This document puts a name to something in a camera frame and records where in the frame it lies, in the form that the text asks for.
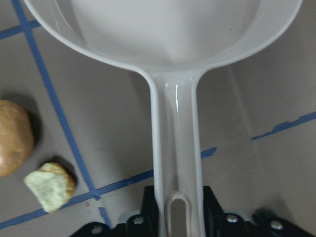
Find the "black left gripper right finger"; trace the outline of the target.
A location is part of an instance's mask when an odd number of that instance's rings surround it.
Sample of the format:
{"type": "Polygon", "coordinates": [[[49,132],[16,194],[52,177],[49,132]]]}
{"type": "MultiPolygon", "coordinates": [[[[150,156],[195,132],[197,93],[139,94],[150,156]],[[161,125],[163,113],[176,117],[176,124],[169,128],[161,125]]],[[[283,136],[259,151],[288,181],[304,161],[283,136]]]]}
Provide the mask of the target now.
{"type": "Polygon", "coordinates": [[[240,215],[224,212],[209,186],[203,187],[204,225],[207,237],[312,237],[292,222],[267,208],[259,208],[245,220],[240,215]]]}

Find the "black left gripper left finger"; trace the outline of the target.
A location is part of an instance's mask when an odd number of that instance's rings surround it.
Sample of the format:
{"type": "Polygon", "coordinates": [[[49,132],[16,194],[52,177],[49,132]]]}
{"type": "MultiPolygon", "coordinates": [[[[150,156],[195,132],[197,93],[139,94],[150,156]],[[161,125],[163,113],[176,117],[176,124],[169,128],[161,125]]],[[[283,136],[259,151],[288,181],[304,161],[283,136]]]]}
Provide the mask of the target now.
{"type": "Polygon", "coordinates": [[[157,237],[158,206],[154,187],[146,186],[143,192],[139,214],[130,216],[126,222],[117,224],[113,229],[108,225],[91,222],[72,234],[73,237],[157,237]]]}

